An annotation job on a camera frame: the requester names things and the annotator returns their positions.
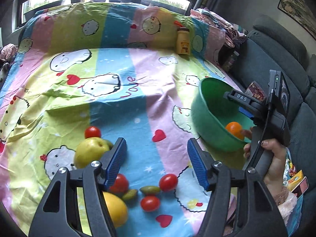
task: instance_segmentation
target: yellow citrus fruit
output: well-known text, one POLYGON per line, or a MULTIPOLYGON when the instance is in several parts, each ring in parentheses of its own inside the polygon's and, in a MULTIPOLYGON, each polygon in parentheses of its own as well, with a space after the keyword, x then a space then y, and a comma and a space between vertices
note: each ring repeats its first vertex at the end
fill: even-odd
POLYGON ((124 201, 109 192, 103 192, 103 196, 114 227, 124 225, 128 219, 128 210, 124 201))
POLYGON ((233 136, 241 139, 242 141, 245 139, 245 137, 240 132, 242 130, 242 126, 238 122, 230 122, 229 124, 227 124, 225 129, 233 136))

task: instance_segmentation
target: gray sofa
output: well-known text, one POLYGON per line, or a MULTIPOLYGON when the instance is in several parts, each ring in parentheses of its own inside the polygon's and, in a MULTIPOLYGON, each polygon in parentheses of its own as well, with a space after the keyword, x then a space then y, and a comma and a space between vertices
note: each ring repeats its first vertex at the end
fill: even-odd
POLYGON ((311 67, 316 73, 316 64, 309 67, 305 46, 265 15, 255 21, 238 52, 240 56, 230 73, 241 88, 255 80, 267 93, 269 70, 281 70, 285 75, 290 90, 289 149, 297 170, 303 170, 309 182, 303 197, 301 223, 295 233, 305 236, 316 219, 316 88, 311 86, 316 81, 310 81, 307 74, 311 67))

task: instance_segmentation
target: red tomato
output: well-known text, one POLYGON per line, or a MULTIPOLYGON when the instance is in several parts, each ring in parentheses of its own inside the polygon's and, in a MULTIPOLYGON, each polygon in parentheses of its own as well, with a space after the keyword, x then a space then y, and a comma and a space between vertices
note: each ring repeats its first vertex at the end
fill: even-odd
POLYGON ((118 174, 114 184, 109 188, 109 191, 112 193, 126 193, 129 185, 130 184, 126 179, 125 175, 118 174))
POLYGON ((101 131, 99 128, 95 126, 90 126, 84 131, 84 137, 90 138, 90 137, 100 137, 101 138, 101 131))
POLYGON ((160 207, 160 200, 156 196, 146 196, 140 201, 140 206, 146 212, 152 212, 160 207))
POLYGON ((159 187, 162 191, 172 191, 178 185, 178 178, 175 174, 166 174, 160 178, 159 187))

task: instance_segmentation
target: bed sheet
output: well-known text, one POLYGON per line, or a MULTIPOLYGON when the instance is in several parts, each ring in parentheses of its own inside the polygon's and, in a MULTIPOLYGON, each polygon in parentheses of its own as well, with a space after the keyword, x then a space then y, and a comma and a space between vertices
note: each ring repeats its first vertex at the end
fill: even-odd
MULTIPOLYGON (((130 188, 157 185, 166 173, 179 178, 176 190, 161 196, 159 210, 129 207, 118 235, 197 233, 211 194, 198 184, 186 151, 187 140, 199 137, 191 102, 204 77, 237 88, 210 62, 221 45, 213 36, 206 24, 162 8, 106 3, 39 11, 27 23, 0 92, 0 197, 26 234, 54 173, 74 169, 76 146, 90 125, 104 139, 126 139, 120 172, 130 188), (175 20, 190 28, 189 57, 173 52, 175 20)), ((79 210, 90 234, 81 191, 79 210)))

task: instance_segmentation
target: bed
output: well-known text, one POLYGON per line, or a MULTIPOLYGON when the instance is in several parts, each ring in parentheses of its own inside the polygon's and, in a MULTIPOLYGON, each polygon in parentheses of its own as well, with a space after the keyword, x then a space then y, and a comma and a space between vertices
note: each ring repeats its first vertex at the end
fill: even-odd
MULTIPOLYGON (((179 178, 158 211, 129 207, 118 236, 194 236, 211 194, 186 152, 199 137, 190 107, 205 77, 238 89, 216 66, 224 42, 221 30, 158 7, 89 2, 37 12, 0 92, 0 197, 23 232, 55 172, 74 169, 75 149, 94 125, 104 139, 126 139, 120 172, 130 188, 157 185, 166 173, 179 178), (190 29, 190 56, 174 52, 175 21, 190 29)), ((91 234, 82 190, 78 203, 91 234)))

